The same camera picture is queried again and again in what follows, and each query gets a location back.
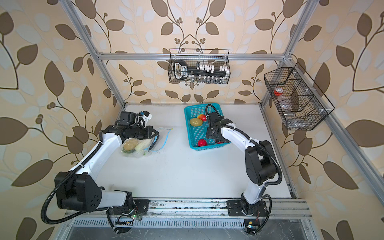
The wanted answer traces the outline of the red tomato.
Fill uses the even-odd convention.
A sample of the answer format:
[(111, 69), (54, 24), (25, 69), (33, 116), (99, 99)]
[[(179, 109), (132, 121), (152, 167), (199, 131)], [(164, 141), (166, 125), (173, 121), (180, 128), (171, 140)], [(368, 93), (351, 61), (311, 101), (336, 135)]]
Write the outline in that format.
[(207, 143), (207, 141), (205, 139), (200, 139), (198, 141), (198, 147), (205, 147), (207, 145), (208, 145), (208, 143)]

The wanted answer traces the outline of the yellow potato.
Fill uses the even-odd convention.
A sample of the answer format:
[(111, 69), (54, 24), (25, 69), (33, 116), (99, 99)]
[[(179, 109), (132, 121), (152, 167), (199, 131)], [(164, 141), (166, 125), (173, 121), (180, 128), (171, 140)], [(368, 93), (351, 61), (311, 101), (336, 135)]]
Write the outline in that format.
[(127, 140), (123, 145), (123, 151), (126, 153), (131, 153), (135, 150), (135, 147), (139, 144), (139, 141), (136, 139)]
[(192, 127), (199, 127), (203, 124), (203, 121), (199, 118), (192, 118), (190, 119), (190, 125)]

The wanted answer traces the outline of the clear zip top bag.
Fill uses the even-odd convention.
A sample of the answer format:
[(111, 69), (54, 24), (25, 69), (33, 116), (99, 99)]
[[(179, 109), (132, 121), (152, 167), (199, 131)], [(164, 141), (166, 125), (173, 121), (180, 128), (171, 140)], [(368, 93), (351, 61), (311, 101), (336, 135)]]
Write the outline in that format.
[(151, 154), (157, 154), (165, 148), (172, 131), (173, 128), (159, 128), (159, 134), (149, 140), (125, 140), (120, 153), (125, 157), (137, 159), (148, 157)]

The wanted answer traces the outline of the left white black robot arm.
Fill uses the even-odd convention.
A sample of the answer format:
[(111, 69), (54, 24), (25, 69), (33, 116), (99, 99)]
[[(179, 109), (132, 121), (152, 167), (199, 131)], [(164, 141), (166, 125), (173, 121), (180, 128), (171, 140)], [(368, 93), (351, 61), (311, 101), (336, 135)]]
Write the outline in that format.
[[(55, 177), (55, 188), (43, 203), (41, 219), (45, 224), (55, 225), (79, 215), (117, 208), (122, 212), (136, 210), (132, 193), (127, 191), (107, 191), (99, 187), (95, 180), (110, 156), (127, 140), (154, 140), (158, 135), (153, 126), (148, 125), (152, 115), (148, 111), (139, 113), (122, 112), (115, 124), (99, 133), (100, 140), (76, 166), (68, 172), (59, 172)], [(48, 217), (48, 206), (53, 198), (63, 210), (74, 214), (52, 220)]]

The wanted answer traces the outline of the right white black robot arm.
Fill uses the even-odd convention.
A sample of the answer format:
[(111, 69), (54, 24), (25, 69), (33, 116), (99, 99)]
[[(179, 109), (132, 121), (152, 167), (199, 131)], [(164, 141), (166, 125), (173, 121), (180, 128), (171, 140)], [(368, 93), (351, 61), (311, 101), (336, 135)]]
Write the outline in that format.
[(217, 112), (209, 113), (206, 117), (209, 123), (206, 134), (208, 139), (232, 143), (244, 153), (249, 183), (241, 195), (241, 208), (245, 215), (251, 216), (266, 197), (267, 187), (279, 185), (283, 180), (282, 169), (272, 144), (267, 140), (257, 141), (251, 138)]

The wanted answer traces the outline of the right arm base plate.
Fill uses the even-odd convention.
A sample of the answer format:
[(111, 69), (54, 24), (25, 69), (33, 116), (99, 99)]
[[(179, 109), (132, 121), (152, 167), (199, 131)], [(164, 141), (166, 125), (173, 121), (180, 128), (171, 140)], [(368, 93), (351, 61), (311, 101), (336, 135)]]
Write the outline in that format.
[(268, 207), (265, 201), (250, 205), (245, 200), (228, 200), (226, 202), (230, 217), (266, 217)]

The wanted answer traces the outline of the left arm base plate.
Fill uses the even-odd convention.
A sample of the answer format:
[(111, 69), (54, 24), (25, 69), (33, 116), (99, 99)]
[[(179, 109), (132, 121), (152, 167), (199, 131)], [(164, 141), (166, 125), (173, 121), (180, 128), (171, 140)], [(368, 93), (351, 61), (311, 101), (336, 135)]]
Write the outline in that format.
[(126, 200), (123, 206), (113, 207), (108, 212), (114, 216), (145, 215), (149, 210), (149, 203), (150, 200), (148, 199)]

